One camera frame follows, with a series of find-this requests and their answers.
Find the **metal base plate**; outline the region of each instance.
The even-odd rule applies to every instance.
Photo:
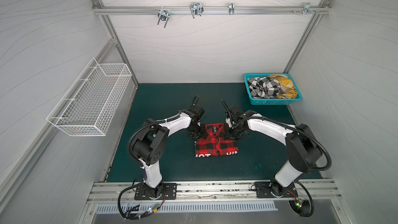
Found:
[[[256,197],[257,198],[275,198],[275,196],[271,193],[271,189],[267,189],[269,182],[254,182],[254,187],[256,188]],[[292,192],[293,194],[297,195],[296,187],[293,183],[291,183],[286,188],[288,191]],[[293,196],[287,192],[280,198],[292,198]]]
[[[163,184],[163,191],[166,192],[166,200],[175,200],[177,195],[177,184],[176,183],[164,183]],[[163,200],[164,195],[163,193],[160,195],[159,198],[153,199],[149,197],[148,193],[145,190],[145,186],[141,185],[137,187],[137,191],[134,195],[134,200]]]

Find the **white wire basket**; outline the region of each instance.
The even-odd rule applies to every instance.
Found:
[[[126,64],[92,58],[47,121],[69,136],[105,136],[130,79]]]

